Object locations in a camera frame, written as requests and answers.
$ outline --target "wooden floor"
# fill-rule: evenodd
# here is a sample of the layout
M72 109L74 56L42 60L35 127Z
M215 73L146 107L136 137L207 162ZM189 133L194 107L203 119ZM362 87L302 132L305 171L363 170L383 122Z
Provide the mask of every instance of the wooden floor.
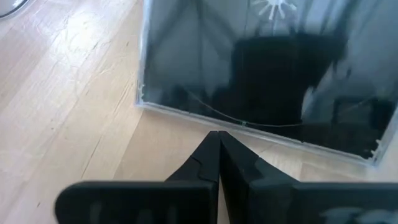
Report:
M164 180L214 129L134 107L142 1L31 0L0 21L0 223L55 223L82 179ZM371 168L234 135L299 180L398 180L397 138Z

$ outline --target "cd case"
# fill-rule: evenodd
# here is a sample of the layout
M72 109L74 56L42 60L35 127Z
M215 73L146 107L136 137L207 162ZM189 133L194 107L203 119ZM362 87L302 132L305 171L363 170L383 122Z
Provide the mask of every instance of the cd case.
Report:
M136 104L376 165L397 126L398 1L145 0Z

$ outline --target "black object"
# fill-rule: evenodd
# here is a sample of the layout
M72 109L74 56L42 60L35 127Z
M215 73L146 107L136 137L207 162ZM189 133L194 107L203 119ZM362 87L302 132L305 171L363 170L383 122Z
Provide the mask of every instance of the black object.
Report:
M221 174L231 223L396 223L398 184L301 183L225 131L165 182L84 182L55 204L65 223L216 223Z

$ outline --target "clear plastic case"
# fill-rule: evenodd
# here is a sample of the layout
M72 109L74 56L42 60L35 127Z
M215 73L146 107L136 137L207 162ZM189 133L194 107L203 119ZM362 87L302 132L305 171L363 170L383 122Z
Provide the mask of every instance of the clear plastic case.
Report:
M395 1L146 0L139 106L376 165L396 131Z

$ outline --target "white sunburst logo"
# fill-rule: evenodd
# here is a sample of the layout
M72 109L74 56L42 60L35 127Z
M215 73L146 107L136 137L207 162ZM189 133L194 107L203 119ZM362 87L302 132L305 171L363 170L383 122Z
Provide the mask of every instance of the white sunburst logo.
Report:
M287 2L286 0L254 0L252 3L252 6L261 6L264 5L260 11L259 11L259 16L262 16L268 9L271 8L271 12L269 14L268 19L273 20L275 18L275 11L278 9L280 16L285 19L285 12L282 9L283 5L286 5L289 7L291 10L296 11L297 7L292 4Z

